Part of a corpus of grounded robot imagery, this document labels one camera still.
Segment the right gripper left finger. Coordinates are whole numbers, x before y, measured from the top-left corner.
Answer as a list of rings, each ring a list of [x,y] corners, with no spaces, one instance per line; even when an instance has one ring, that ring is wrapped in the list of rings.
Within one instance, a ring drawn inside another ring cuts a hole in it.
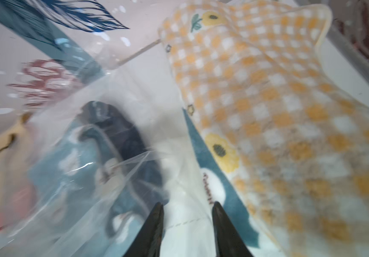
[[[123,257],[159,257],[164,231],[164,206],[158,202]]]

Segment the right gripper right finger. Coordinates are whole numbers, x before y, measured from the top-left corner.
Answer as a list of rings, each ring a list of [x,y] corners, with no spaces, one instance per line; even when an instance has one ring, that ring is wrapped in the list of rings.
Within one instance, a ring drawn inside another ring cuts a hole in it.
[[[217,257],[253,257],[222,205],[217,201],[212,207],[212,221]]]

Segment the light blue bear blanket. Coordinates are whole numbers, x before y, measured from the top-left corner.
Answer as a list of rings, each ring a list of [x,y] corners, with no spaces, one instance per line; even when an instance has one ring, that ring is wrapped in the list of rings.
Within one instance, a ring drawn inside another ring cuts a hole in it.
[[[35,257],[121,257],[143,222],[131,217],[116,237],[105,234],[108,197],[94,198],[81,181],[96,167],[93,151],[78,140],[83,126],[69,129],[29,171],[38,203],[28,224]]]

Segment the clear plastic vacuum bag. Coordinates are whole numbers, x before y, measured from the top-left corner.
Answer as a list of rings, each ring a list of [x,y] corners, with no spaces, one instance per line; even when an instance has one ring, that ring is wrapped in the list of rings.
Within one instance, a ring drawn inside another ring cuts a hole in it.
[[[155,204],[162,257],[212,257],[213,225],[158,43],[38,113],[1,170],[0,257],[121,257]]]

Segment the orange checkered blanket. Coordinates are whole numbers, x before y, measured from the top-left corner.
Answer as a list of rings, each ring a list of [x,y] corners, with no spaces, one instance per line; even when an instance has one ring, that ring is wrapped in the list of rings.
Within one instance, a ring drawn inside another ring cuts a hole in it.
[[[322,70],[331,20],[321,4],[190,1],[159,28],[192,122],[289,257],[369,257],[369,108]]]

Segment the teal bear print blanket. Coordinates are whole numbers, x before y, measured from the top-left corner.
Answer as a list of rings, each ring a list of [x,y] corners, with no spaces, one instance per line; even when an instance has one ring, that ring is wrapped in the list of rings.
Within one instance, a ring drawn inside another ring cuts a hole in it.
[[[186,111],[184,117],[209,205],[213,206],[216,201],[222,205],[252,255],[285,256],[266,234],[255,227],[250,216],[253,209],[243,204],[227,178],[227,175],[234,175],[241,167],[240,156],[234,147],[218,134],[201,136]]]

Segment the navy blue fleece blanket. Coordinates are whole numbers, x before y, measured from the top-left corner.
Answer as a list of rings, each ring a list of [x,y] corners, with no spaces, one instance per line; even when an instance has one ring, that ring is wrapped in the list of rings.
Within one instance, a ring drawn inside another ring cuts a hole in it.
[[[138,129],[114,106],[86,103],[79,114],[83,127],[78,140],[93,151],[96,167],[81,180],[94,198],[108,197],[104,231],[116,237],[131,217],[143,222],[154,205],[169,202],[156,155],[145,145]]]

